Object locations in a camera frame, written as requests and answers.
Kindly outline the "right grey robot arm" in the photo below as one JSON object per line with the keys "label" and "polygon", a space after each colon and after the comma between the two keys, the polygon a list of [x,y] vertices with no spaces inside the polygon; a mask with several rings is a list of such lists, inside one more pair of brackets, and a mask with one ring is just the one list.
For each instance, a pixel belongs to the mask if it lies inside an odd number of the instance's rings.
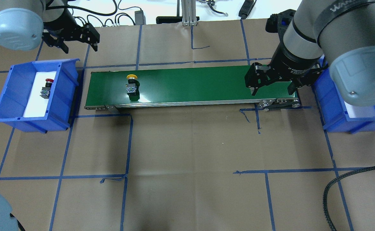
{"label": "right grey robot arm", "polygon": [[375,0],[303,0],[272,14],[265,30],[280,43],[270,64],[253,63],[245,74],[253,96],[276,82],[290,82],[293,94],[326,68],[345,102],[375,105]]}

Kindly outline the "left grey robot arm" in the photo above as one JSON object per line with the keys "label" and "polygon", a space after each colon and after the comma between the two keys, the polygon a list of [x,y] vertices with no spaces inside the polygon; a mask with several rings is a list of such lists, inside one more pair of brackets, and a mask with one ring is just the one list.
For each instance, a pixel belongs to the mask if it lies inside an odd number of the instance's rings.
{"label": "left grey robot arm", "polygon": [[41,42],[69,52],[66,41],[98,50],[100,34],[89,22],[79,25],[67,0],[0,0],[0,46],[31,51]]}

